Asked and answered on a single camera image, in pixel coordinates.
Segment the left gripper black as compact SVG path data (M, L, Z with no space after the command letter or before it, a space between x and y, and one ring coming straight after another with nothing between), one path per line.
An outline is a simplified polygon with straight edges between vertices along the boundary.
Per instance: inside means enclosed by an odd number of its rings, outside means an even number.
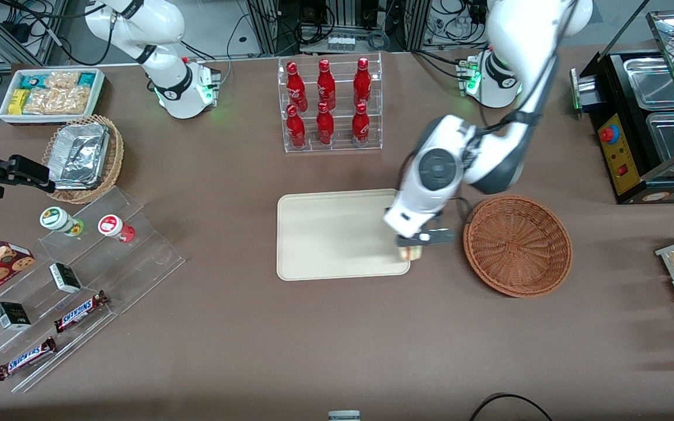
M415 233L413 237L406 238L398 235L396 245L399 253L406 253L408 247L419 246L419 250L425 250L425 246L431 246L442 243L451 243L455 239L455 234L449 229L430 229Z

